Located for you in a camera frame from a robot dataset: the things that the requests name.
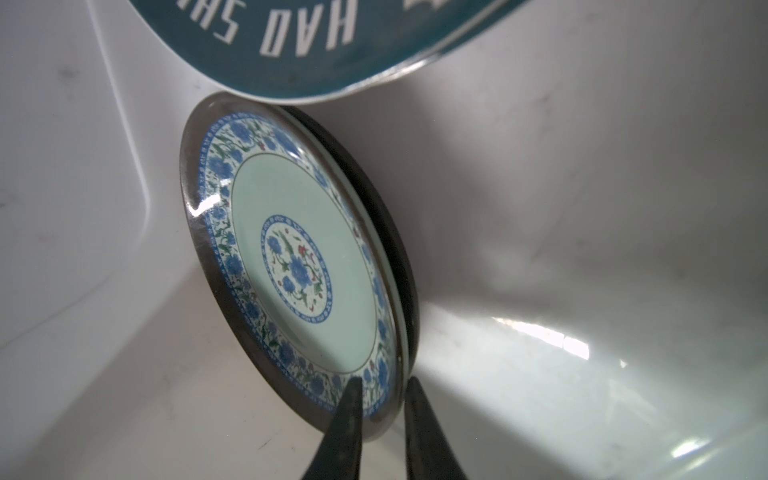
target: blue floral border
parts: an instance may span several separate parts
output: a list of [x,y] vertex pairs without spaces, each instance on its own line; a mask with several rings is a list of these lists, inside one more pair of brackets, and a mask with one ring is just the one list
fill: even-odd
[[295,228],[296,231],[301,233],[301,236],[304,237],[304,240],[306,240],[313,250],[317,252],[317,261],[320,263],[320,268],[323,270],[323,277],[326,281],[326,285],[328,286],[328,291],[326,293],[326,308],[323,309],[322,312],[318,313],[315,316],[309,316],[304,315],[299,310],[296,310],[293,308],[293,305],[290,304],[288,299],[283,295],[283,290],[280,289],[277,286],[277,281],[272,276],[272,270],[270,270],[269,267],[267,267],[266,272],[270,276],[270,280],[272,280],[272,285],[274,285],[275,290],[280,294],[280,298],[283,299],[283,302],[288,306],[288,308],[291,309],[293,313],[296,314],[300,319],[304,320],[305,322],[309,323],[321,323],[326,318],[328,318],[328,315],[331,314],[331,307],[333,306],[333,289],[331,287],[331,279],[328,275],[328,269],[326,268],[326,262],[323,260],[323,255],[320,253],[320,249],[317,248],[317,245],[315,245],[315,242],[312,240],[312,237],[304,231],[304,229],[296,222],[291,220],[290,218],[286,217],[285,215],[273,215],[272,217],[269,217],[266,219],[266,222],[264,222],[264,225],[261,227],[261,257],[264,258],[264,265],[269,264],[269,260],[266,258],[266,231],[270,228],[271,225],[275,223],[286,223],[290,225],[291,227]]
[[[367,363],[354,372],[330,372],[313,364],[295,349],[275,322],[267,317],[247,278],[231,220],[230,184],[240,165],[258,153],[278,154],[311,175],[333,200],[356,238],[377,299],[374,302],[377,329]],[[363,380],[363,415],[368,417],[376,413],[389,398],[395,381],[394,318],[370,248],[359,233],[359,226],[346,202],[328,181],[317,160],[300,147],[290,132],[269,119],[250,113],[234,113],[220,118],[206,133],[200,147],[199,171],[201,203],[209,198],[215,200],[214,205],[204,212],[204,219],[217,262],[253,338],[285,377],[324,409],[333,410],[346,382],[358,376]]]

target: floral medallion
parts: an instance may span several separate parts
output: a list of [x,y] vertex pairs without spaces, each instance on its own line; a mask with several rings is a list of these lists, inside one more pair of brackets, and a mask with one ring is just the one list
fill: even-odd
[[[319,185],[349,228],[368,274],[375,315],[375,336],[368,359],[352,372],[334,372],[297,349],[263,308],[240,255],[232,217],[232,184],[240,166],[259,154],[275,154],[303,170]],[[295,387],[332,411],[346,382],[363,382],[363,415],[376,413],[389,398],[396,375],[396,336],[381,273],[357,220],[316,158],[293,135],[271,120],[251,113],[228,114],[208,130],[200,148],[199,196],[202,212],[224,281],[251,336]],[[264,223],[261,253],[273,287],[299,318],[309,323],[329,319],[333,290],[323,256],[311,236],[289,217],[275,212]]]
[[333,304],[326,263],[309,234],[283,215],[266,219],[261,229],[266,271],[283,302],[300,319],[320,323]]

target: white marble surface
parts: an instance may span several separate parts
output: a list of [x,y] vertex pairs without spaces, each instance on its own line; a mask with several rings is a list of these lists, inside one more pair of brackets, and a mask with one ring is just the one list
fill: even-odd
[[[57,8],[60,38],[8,46]],[[755,0],[531,0],[434,65],[306,107],[402,234],[422,298],[416,374],[470,478],[768,468],[766,13]],[[77,180],[61,164],[123,180],[40,197],[56,219],[97,221],[104,259],[71,284],[51,274],[60,297],[24,289],[20,313],[3,313],[0,476],[299,478],[319,433],[240,351],[181,208],[181,130],[215,87],[127,2],[16,2],[0,18],[18,69],[0,77],[16,109],[0,112],[6,144],[9,112],[48,98],[8,93],[55,85],[75,33],[71,88],[94,92],[74,97],[64,126],[31,114],[46,138],[30,150],[38,163],[13,146],[0,182]],[[56,88],[47,101],[64,104]],[[110,163],[77,130],[88,125],[104,128]],[[12,207],[9,224],[36,231],[38,211]],[[2,265],[44,253],[9,231]],[[79,261],[91,237],[67,238],[51,253],[61,263],[41,265]],[[6,292],[17,275],[0,270]],[[398,422],[364,448],[364,478],[404,478],[402,456]]]

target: sink basin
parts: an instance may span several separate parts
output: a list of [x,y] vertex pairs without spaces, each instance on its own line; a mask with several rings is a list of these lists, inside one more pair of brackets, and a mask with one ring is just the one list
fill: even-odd
[[[531,0],[303,107],[398,227],[414,373],[469,478],[768,468],[766,13]],[[321,434],[238,346],[180,199],[218,87],[128,2],[0,18],[0,477],[299,478]],[[365,445],[363,478],[405,478],[403,435]]]

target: floral plate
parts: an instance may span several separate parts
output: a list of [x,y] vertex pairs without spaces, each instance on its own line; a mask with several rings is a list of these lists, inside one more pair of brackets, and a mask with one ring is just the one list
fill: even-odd
[[353,184],[351,158],[292,113],[225,93],[195,108],[180,155],[187,221],[219,307],[275,391],[324,430],[360,377],[363,438],[375,438],[415,355],[412,276],[362,172]]

